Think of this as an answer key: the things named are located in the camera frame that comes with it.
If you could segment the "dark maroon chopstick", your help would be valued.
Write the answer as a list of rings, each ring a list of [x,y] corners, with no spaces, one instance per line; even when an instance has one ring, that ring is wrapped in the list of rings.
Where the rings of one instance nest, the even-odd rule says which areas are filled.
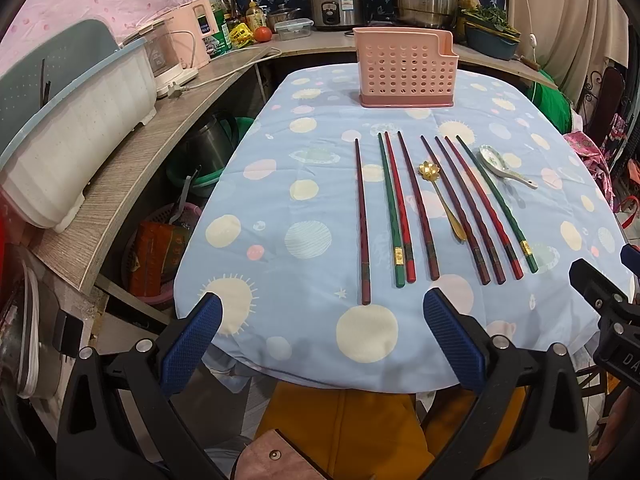
[[[470,248],[478,276],[480,277],[480,284],[487,285],[490,283],[489,271],[487,269],[482,252],[480,251],[480,245],[477,243],[475,235],[473,234],[473,231],[469,224],[469,220],[466,218],[465,212],[462,208],[460,200],[458,199],[456,191],[450,183],[446,172],[442,169],[442,165],[440,164],[436,154],[431,148],[431,145],[428,144],[427,140],[425,139],[425,136],[420,136],[420,139],[422,144],[424,145],[424,148],[427,150],[427,153],[430,155],[430,159],[428,160],[428,162],[434,162],[434,164],[439,168],[439,178],[437,180],[438,187],[440,189],[440,192],[442,192],[442,196],[444,196],[444,199],[446,200],[449,208],[457,217],[462,225],[462,228],[464,229],[464,232],[466,234],[465,243],[468,244]]]
[[[414,170],[413,168],[412,160],[410,158],[408,148],[407,148],[405,139],[402,136],[402,133],[398,131],[397,136],[398,136],[402,154],[404,155],[406,166],[408,168],[408,174],[409,174],[409,179],[410,179],[412,190],[413,190],[414,200],[416,201],[416,211],[418,212],[423,239],[424,239],[428,272],[430,272],[431,280],[437,281],[440,278],[440,273],[439,273],[439,265],[437,261],[435,243],[434,243],[434,238],[431,231],[430,222],[428,222],[426,209],[425,209],[424,201],[422,197],[422,192],[420,189],[420,185],[418,183],[418,178],[416,177],[416,170]]]
[[[436,136],[435,141],[439,146],[439,148],[442,150],[442,154],[444,154],[445,158],[447,159],[447,162],[452,170],[452,173],[454,174],[454,177],[457,179],[458,185],[461,188],[461,191],[464,195],[466,203],[469,206],[469,210],[473,215],[474,221],[477,225],[478,232],[480,232],[480,237],[482,238],[484,248],[486,249],[488,260],[490,261],[492,270],[494,270],[497,284],[502,285],[506,281],[506,274],[504,274],[502,264],[496,252],[495,244],[489,235],[485,221],[482,215],[480,214],[480,210],[476,206],[474,197],[471,191],[469,190],[469,187],[466,185],[464,177],[462,177],[462,174],[460,174],[460,171],[456,166],[456,163],[454,162],[452,157],[449,155],[447,149],[445,148],[445,145],[442,143],[442,141],[439,139],[438,136]]]

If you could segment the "dark red chopstick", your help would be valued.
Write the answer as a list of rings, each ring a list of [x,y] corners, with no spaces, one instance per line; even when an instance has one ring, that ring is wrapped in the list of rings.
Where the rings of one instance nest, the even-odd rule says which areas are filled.
[[[362,178],[362,165],[359,140],[355,140],[356,177],[358,190],[359,211],[359,235],[360,235],[360,278],[361,278],[361,303],[365,306],[371,303],[371,279],[366,199],[364,198],[364,186]]]

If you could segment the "green chopstick gold band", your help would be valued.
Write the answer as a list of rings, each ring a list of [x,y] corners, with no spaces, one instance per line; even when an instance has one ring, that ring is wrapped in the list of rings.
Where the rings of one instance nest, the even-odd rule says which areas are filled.
[[[406,284],[404,252],[402,251],[402,243],[401,243],[400,229],[399,229],[398,218],[397,218],[395,194],[394,194],[392,178],[390,177],[390,167],[388,166],[386,149],[384,146],[382,133],[380,132],[378,133],[378,147],[380,148],[380,153],[381,153],[383,177],[384,177],[384,185],[385,185],[385,196],[386,196],[388,215],[390,216],[390,236],[392,237],[392,244],[393,244],[395,284],[398,288],[401,288],[401,287],[404,287]]]

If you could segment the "orange trousers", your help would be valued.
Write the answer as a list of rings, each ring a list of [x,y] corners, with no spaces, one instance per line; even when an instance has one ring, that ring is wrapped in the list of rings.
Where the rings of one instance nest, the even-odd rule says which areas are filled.
[[[424,424],[412,394],[320,390],[280,382],[241,479],[416,479],[469,413],[476,395],[440,390]]]

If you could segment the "green plastic basin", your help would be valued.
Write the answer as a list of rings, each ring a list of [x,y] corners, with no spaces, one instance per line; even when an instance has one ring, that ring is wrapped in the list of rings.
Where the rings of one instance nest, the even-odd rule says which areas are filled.
[[[204,118],[178,146],[166,168],[168,182],[182,188],[190,179],[189,193],[208,197],[253,122],[249,117]]]

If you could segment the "blue planet pattern tablecloth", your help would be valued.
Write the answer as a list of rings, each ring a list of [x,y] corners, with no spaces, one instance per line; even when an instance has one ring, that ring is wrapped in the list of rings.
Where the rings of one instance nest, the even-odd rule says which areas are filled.
[[[288,75],[215,185],[175,281],[224,309],[205,366],[318,388],[454,384],[424,320],[440,289],[491,335],[581,349],[590,262],[624,294],[620,225],[561,133],[510,84],[458,73],[445,108],[367,108],[354,64]]]

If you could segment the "gold flower spoon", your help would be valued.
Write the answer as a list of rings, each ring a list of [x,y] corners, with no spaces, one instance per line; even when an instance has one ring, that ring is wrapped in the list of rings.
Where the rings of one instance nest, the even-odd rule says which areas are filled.
[[[445,211],[451,231],[454,233],[454,237],[460,243],[465,242],[466,234],[464,232],[464,229],[462,228],[462,225],[457,219],[457,217],[449,208],[448,204],[446,203],[446,200],[444,199],[444,196],[442,196],[442,192],[440,192],[440,189],[438,187],[438,184],[437,184],[437,180],[439,178],[438,166],[435,165],[434,162],[422,162],[422,164],[419,166],[419,174],[424,180],[431,182],[431,184],[433,185],[435,193],[440,201],[440,204],[442,205],[442,209]]]

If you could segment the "beige hanging curtain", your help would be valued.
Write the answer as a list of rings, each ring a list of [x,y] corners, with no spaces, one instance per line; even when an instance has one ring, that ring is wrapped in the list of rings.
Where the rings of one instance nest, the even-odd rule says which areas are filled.
[[[587,76],[628,65],[628,18],[617,0],[506,0],[521,33],[518,54],[536,62],[577,102]]]

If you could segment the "white dish drainer box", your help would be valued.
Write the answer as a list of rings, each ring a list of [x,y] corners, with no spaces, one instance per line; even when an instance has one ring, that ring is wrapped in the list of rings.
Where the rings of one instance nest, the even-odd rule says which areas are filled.
[[[26,222],[64,231],[92,177],[155,103],[144,39],[121,47],[98,20],[51,37],[1,78],[2,195]]]

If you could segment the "blue basin with greens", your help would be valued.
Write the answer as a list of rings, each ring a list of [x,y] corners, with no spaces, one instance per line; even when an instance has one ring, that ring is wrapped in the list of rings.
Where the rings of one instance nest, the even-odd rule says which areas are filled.
[[[496,6],[462,10],[466,44],[481,54],[510,61],[520,44],[521,33],[509,24],[506,11]]]

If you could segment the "white blender jug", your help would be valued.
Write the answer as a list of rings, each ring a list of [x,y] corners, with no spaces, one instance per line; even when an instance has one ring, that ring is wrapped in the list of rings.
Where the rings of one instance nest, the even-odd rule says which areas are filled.
[[[175,36],[187,36],[191,40],[186,60],[178,57]],[[157,99],[166,98],[172,87],[182,87],[198,76],[195,66],[196,38],[188,30],[170,30],[165,20],[155,20],[139,27],[120,44],[122,47],[134,40],[145,40],[145,52],[149,59]]]

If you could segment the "green tin can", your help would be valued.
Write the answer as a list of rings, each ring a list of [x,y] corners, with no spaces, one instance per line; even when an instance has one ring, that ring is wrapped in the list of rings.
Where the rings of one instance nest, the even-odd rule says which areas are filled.
[[[214,18],[217,29],[210,36],[203,39],[206,52],[210,58],[216,58],[217,56],[226,54],[232,48],[227,22],[224,18],[224,11],[216,10],[214,12]]]

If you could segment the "pink perforated utensil basket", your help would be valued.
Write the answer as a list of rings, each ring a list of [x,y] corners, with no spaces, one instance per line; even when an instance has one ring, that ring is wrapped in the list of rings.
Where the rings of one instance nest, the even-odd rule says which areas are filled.
[[[360,103],[371,108],[454,105],[459,57],[448,30],[419,27],[354,29]]]

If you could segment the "yellow snack packet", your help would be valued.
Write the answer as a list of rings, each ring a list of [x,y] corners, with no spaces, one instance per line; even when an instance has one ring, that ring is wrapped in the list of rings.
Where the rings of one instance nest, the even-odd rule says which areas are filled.
[[[243,22],[239,22],[230,30],[230,40],[233,49],[242,49],[255,42],[252,31]]]

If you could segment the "red tomato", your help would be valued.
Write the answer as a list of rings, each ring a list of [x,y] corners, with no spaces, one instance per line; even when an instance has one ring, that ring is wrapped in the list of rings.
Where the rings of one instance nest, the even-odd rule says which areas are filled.
[[[259,26],[253,32],[253,38],[258,44],[265,44],[272,38],[272,31],[268,26]]]

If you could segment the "pink electric kettle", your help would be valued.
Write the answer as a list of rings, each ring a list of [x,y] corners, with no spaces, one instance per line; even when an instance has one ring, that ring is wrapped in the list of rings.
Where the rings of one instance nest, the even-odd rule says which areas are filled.
[[[160,14],[158,19],[165,23],[183,67],[202,68],[209,63],[219,32],[209,0],[191,0]]]

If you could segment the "yellow oil bottle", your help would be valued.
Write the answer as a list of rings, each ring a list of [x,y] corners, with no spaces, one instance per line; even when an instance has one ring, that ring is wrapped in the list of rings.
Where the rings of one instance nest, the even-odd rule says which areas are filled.
[[[261,27],[266,27],[266,16],[257,0],[248,0],[246,10],[246,24],[252,32]]]

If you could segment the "clear food container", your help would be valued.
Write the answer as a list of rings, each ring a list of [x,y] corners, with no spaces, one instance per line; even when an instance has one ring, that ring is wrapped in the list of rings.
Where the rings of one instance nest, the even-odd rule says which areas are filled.
[[[288,41],[310,36],[313,27],[314,21],[310,18],[293,18],[277,22],[274,25],[274,32],[280,41]]]

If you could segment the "small steel lidded pot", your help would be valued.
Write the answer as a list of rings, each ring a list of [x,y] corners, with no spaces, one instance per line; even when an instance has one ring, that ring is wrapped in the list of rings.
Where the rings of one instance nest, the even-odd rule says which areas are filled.
[[[299,8],[290,8],[284,3],[279,4],[277,9],[271,10],[267,13],[267,24],[269,28],[275,32],[276,25],[278,23],[295,20],[300,17],[302,10]]]

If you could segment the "steel rice cooker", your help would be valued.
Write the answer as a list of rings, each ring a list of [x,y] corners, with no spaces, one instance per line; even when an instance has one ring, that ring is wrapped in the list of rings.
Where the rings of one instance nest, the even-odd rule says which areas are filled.
[[[308,0],[318,30],[347,30],[366,24],[364,0]]]

